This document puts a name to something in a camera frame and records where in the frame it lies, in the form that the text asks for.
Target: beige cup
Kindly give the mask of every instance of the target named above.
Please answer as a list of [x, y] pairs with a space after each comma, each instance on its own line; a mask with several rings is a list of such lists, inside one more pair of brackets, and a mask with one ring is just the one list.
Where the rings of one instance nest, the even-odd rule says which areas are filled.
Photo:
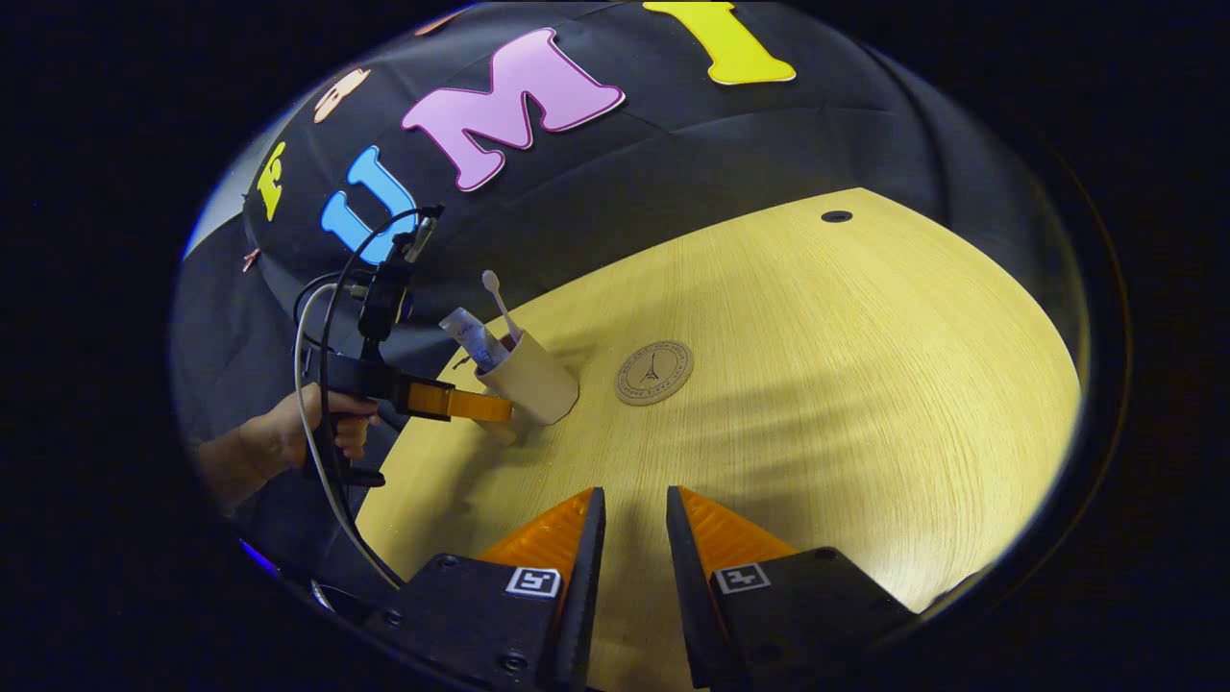
[[[506, 336], [502, 340], [508, 345], [510, 338]], [[551, 425], [566, 417], [581, 396], [577, 379], [524, 329], [504, 363], [491, 372], [476, 370], [475, 377], [539, 425]]]

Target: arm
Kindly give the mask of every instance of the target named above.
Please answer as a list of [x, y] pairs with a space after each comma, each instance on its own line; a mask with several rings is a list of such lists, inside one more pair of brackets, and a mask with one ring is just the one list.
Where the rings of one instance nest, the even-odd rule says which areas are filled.
[[[320, 425], [320, 387], [304, 387], [308, 423]], [[354, 414], [337, 425], [335, 444], [349, 460], [363, 458], [368, 424], [379, 425], [376, 403], [355, 399], [337, 392], [330, 393], [331, 412]], [[308, 454], [308, 438], [299, 417], [299, 401], [290, 393], [267, 414], [248, 419], [221, 438], [200, 445], [197, 471], [225, 514], [235, 511], [244, 500], [264, 487], [279, 473], [299, 468]]]

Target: black fabric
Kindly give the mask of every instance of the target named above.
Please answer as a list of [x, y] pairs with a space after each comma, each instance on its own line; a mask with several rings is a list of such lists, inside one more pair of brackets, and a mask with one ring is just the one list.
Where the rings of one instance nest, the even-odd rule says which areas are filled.
[[[256, 179], [241, 216], [183, 263], [173, 315], [176, 397], [186, 431], [216, 436], [292, 392], [290, 320], [308, 279], [337, 270], [349, 250], [320, 226], [342, 189], [370, 226], [387, 218], [364, 187], [346, 181], [367, 146], [418, 204], [446, 210], [418, 264], [415, 312], [383, 345], [385, 359], [434, 377], [455, 352], [437, 322], [458, 305], [497, 315], [478, 275], [494, 269], [515, 307], [568, 280], [686, 232], [801, 198], [865, 187], [953, 230], [1011, 273], [1057, 324], [1080, 368], [1087, 328], [1079, 274], [1046, 191], [994, 135], [892, 59], [790, 7], [740, 4], [737, 16], [774, 55], [795, 65], [788, 82], [723, 86], [710, 59], [673, 17], [638, 2], [492, 4], [437, 33], [403, 37], [346, 65], [303, 102], [273, 140], [282, 198], [274, 220]], [[626, 100], [581, 127], [547, 133], [529, 102], [534, 144], [461, 192], [449, 159], [401, 117], [437, 87], [491, 88], [491, 53], [540, 28], [590, 76]], [[371, 69], [323, 122], [316, 100], [352, 69]], [[240, 273], [241, 257], [262, 252]], [[332, 333], [358, 352], [358, 305], [342, 300]], [[371, 431], [378, 467], [403, 420]], [[355, 498], [355, 505], [360, 499]], [[374, 576], [347, 553], [320, 489], [296, 474], [271, 483], [237, 515], [266, 545], [347, 579]], [[358, 591], [351, 581], [338, 586]]]

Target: white cable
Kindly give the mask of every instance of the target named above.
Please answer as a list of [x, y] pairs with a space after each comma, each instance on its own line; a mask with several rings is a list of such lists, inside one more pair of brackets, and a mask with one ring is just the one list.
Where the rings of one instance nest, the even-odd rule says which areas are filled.
[[[333, 495], [333, 487], [328, 484], [328, 479], [325, 477], [325, 465], [321, 463], [320, 461], [320, 451], [316, 450], [316, 441], [312, 440], [311, 427], [308, 424], [308, 406], [304, 403], [303, 371], [299, 368], [299, 354], [303, 353], [303, 340], [304, 340], [305, 324], [308, 323], [308, 312], [311, 311], [312, 302], [316, 301], [316, 297], [319, 297], [321, 293], [336, 288], [337, 288], [336, 283], [326, 283], [325, 285], [317, 288], [316, 291], [312, 293], [310, 297], [308, 297], [308, 304], [304, 305], [303, 315], [299, 316], [299, 331], [295, 333], [295, 353], [294, 353], [295, 393], [299, 397], [299, 418], [303, 420], [304, 424], [304, 435], [308, 436], [308, 449], [311, 452], [312, 462], [316, 463], [316, 473], [320, 476], [320, 484], [325, 488], [325, 498], [328, 499], [328, 506], [332, 508], [333, 516], [337, 519], [337, 524], [342, 526], [342, 531], [346, 532], [346, 536], [351, 540], [351, 543], [354, 543], [354, 547], [359, 549], [359, 553], [362, 553], [363, 557], [367, 558], [369, 563], [371, 563], [371, 567], [375, 568], [378, 573], [380, 573], [380, 576], [383, 576], [385, 581], [391, 584], [394, 589], [400, 589], [401, 585], [390, 579], [390, 576], [385, 574], [383, 569], [380, 569], [380, 564], [376, 562], [376, 557], [373, 556], [371, 552], [365, 546], [363, 546], [363, 542], [359, 541], [359, 537], [355, 536], [354, 531], [351, 529], [351, 524], [346, 521], [346, 517], [342, 515], [342, 509], [338, 506], [337, 498]], [[326, 393], [321, 391], [320, 396], [325, 397]]]

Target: eiffel tower logo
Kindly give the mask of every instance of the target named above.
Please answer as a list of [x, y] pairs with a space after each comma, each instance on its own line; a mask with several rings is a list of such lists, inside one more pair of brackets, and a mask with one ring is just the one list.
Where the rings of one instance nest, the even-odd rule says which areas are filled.
[[654, 365], [654, 361], [657, 361], [657, 360], [658, 360], [658, 354], [657, 353], [653, 353], [653, 354], [649, 355], [649, 370], [646, 371], [645, 377], [641, 379], [641, 385], [645, 385], [645, 381], [647, 381], [647, 380], [652, 380], [654, 382], [657, 382], [658, 380], [661, 380], [658, 377], [658, 374], [653, 372], [653, 365]]

